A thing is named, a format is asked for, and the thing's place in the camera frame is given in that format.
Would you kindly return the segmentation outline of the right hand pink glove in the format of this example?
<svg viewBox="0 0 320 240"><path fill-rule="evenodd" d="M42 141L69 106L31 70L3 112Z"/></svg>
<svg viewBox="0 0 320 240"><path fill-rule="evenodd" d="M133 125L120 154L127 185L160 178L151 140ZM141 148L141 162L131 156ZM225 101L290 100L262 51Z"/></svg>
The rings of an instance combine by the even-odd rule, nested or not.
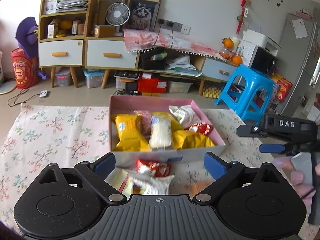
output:
<svg viewBox="0 0 320 240"><path fill-rule="evenodd" d="M278 169L284 169L285 171L290 172L290 181L295 191L298 195L302 198L306 207L311 206L312 198L315 195L315 191L310 192L313 190L313 185L304 183L305 174L301 171L297 171L294 166L292 165L292 156L289 157L277 157L273 160L274 166Z"/></svg>

